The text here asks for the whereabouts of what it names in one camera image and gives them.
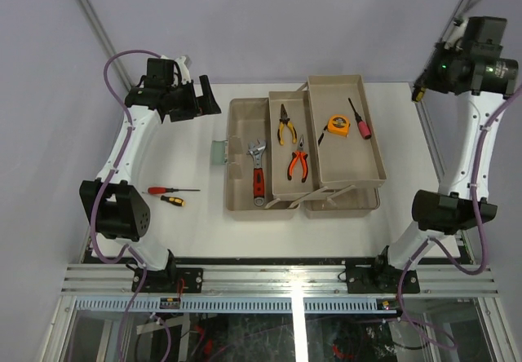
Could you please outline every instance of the pliers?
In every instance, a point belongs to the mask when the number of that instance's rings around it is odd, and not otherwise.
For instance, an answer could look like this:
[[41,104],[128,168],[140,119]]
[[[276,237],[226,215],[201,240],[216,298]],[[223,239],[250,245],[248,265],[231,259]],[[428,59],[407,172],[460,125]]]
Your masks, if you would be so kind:
[[281,146],[285,144],[283,141],[283,128],[285,128],[285,126],[287,126],[292,132],[292,143],[297,143],[297,131],[295,130],[294,125],[290,122],[288,113],[286,113],[285,105],[281,104],[281,117],[279,118],[279,130],[277,130],[277,140],[279,140]]
[[299,139],[299,144],[297,145],[297,150],[292,152],[292,161],[290,161],[290,165],[288,165],[288,180],[292,179],[292,174],[294,173],[294,166],[297,164],[297,160],[301,160],[301,166],[303,167],[303,177],[301,178],[301,183],[307,181],[308,177],[308,163],[307,163],[308,154],[304,152],[304,136],[301,135]]

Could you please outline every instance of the wall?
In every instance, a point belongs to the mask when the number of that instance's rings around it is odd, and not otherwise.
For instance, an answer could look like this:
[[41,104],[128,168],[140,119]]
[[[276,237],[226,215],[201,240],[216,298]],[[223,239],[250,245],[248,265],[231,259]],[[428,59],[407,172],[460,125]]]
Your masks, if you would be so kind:
[[[519,21],[522,0],[484,0],[472,15],[492,15],[507,18],[502,44],[502,57],[515,59],[522,65],[522,24]],[[430,92],[425,98],[446,165],[453,155],[456,132],[456,104],[454,96]],[[518,307],[522,294],[520,278],[520,193],[522,192],[522,99],[517,100],[504,114],[489,172],[489,201],[498,205],[494,221],[486,225],[491,267],[507,309],[513,334],[522,350],[522,312]]]
[[0,0],[0,360],[38,353],[121,113],[75,0]]
[[[459,0],[91,0],[117,50],[188,54],[212,82],[413,80]],[[130,58],[133,77],[143,65]]]

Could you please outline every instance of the white table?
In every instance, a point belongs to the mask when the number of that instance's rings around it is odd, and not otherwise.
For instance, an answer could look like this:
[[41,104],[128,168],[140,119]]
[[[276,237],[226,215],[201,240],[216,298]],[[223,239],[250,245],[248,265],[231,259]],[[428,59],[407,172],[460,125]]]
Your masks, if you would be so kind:
[[[292,91],[301,84],[213,85],[223,113],[161,126],[146,153],[139,191],[152,185],[200,188],[180,192],[184,208],[144,195],[151,210],[148,233],[178,257],[325,258],[367,257],[395,241],[411,221],[418,189],[436,191],[437,178],[407,83],[365,84],[375,134],[383,154],[387,181],[381,206],[362,219],[308,219],[304,210],[290,221],[237,222],[224,209],[225,167],[210,164],[212,140],[225,139],[231,99],[268,97],[269,91]],[[98,235],[105,255],[120,245]],[[451,236],[444,240],[458,257]],[[438,247],[427,257],[443,256]]]

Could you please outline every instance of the adjustable wrench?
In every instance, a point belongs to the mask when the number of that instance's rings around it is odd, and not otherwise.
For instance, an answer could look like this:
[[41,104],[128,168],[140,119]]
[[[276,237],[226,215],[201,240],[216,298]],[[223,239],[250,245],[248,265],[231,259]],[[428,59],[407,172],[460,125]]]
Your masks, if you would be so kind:
[[264,175],[261,157],[267,148],[267,141],[258,139],[258,144],[254,142],[248,143],[248,153],[254,158],[254,204],[256,206],[264,205]]

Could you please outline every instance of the toolbox compartment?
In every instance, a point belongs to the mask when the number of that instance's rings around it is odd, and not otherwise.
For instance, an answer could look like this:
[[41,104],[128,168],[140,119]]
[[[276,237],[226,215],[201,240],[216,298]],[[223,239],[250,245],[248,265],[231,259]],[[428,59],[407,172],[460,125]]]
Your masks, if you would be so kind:
[[[233,99],[228,111],[227,138],[227,212],[236,220],[291,219],[299,207],[289,209],[291,202],[274,200],[272,195],[272,142],[268,99]],[[247,153],[248,143],[257,143],[257,139],[267,141],[267,148],[261,159],[265,182],[265,204],[262,207],[254,204],[254,161]]]
[[305,201],[305,214],[310,219],[364,217],[381,205],[377,188],[353,189],[329,201]]
[[[268,94],[270,108],[270,134],[272,135],[272,193],[282,201],[295,201],[310,192],[319,189],[319,179],[317,173],[316,147],[312,133],[312,119],[308,104],[307,91],[271,91]],[[292,134],[285,126],[282,136],[284,145],[281,146],[277,138],[279,130],[279,119],[281,116],[281,105],[290,118],[297,132],[297,143],[292,143]],[[292,152],[297,150],[299,138],[304,137],[304,152],[308,154],[308,177],[301,183],[303,168],[298,161],[294,167],[294,174],[288,180],[288,166],[292,161]]]
[[[310,76],[308,92],[315,145],[333,115],[345,115],[351,124],[348,137],[325,132],[321,145],[316,147],[319,185],[329,190],[381,187],[386,180],[386,172],[377,133],[369,115],[362,77]],[[371,139],[363,139],[359,134],[348,97],[370,128]]]

